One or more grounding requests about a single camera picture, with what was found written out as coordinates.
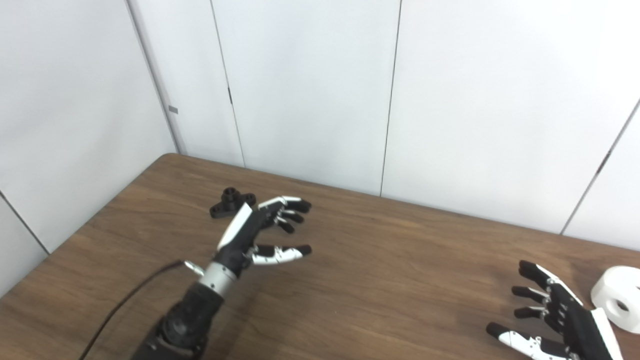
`white cylindrical object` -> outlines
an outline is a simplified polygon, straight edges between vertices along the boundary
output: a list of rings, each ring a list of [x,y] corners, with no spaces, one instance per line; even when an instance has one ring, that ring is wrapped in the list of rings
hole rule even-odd
[[[591,290],[591,301],[620,329],[640,334],[640,269],[609,268]]]

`black 3d-printed part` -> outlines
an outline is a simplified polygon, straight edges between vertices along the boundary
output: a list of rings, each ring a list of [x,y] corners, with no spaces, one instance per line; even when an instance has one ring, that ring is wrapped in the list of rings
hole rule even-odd
[[[242,194],[236,188],[226,188],[222,191],[221,202],[211,206],[209,214],[212,218],[224,218],[234,216],[244,203],[249,206],[255,204],[255,195],[252,193]]]

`white wall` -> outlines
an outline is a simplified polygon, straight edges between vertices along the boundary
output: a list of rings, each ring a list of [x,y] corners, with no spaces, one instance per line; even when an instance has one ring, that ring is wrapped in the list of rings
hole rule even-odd
[[[640,113],[629,123],[564,234],[640,250]]]
[[[46,256],[9,205],[0,197],[0,297]]]
[[[249,168],[380,193],[399,0],[214,0]]]
[[[131,0],[181,152],[243,166],[209,0]]]
[[[124,1],[0,5],[0,189],[54,250],[175,147]]]
[[[638,15],[404,0],[382,195],[559,233],[640,97]]]

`black cable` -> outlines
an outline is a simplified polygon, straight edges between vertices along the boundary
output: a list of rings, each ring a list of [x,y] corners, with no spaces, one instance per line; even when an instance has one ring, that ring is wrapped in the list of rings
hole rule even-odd
[[[143,282],[141,282],[139,285],[137,285],[133,290],[131,290],[127,296],[125,296],[107,315],[107,317],[102,321],[102,324],[100,325],[100,327],[98,328],[98,330],[95,332],[95,334],[93,335],[93,337],[91,338],[91,340],[89,341],[89,344],[86,345],[86,348],[84,348],[84,351],[82,353],[82,355],[80,355],[80,357],[78,358],[78,360],[83,360],[87,354],[89,354],[89,351],[91,350],[91,348],[93,347],[93,343],[95,343],[95,340],[97,340],[98,336],[100,336],[100,333],[102,332],[102,330],[104,329],[105,326],[107,326],[107,323],[109,322],[109,320],[111,320],[111,318],[113,317],[113,315],[115,315],[115,313],[133,296],[135,295],[140,289],[142,289],[142,287],[144,287],[144,285],[148,284],[151,280],[153,280],[156,276],[160,275],[163,272],[166,272],[168,270],[171,270],[173,268],[177,268],[178,266],[181,266],[184,264],[183,260],[177,260],[174,261],[173,263],[167,264],[163,267],[161,267],[160,269],[156,270],[156,272],[154,272],[153,274],[149,275],[149,277],[147,277]]]

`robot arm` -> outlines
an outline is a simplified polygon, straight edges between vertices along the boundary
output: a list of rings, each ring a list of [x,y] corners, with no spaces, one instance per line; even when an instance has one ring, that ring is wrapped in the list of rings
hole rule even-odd
[[[297,197],[277,197],[252,210],[244,204],[218,244],[218,251],[200,279],[189,287],[182,300],[149,332],[132,360],[197,360],[207,344],[213,317],[225,296],[251,264],[275,265],[311,253],[309,245],[276,247],[256,245],[261,229],[277,225],[287,233],[294,227],[286,219],[301,223],[297,213],[307,213],[311,204]]]
[[[602,309],[585,309],[571,289],[542,266],[523,260],[519,272],[545,291],[512,287],[514,295],[541,305],[516,309],[514,315],[542,319],[563,337],[563,342],[512,331],[494,322],[486,327],[491,336],[534,360],[622,360],[618,341]]]

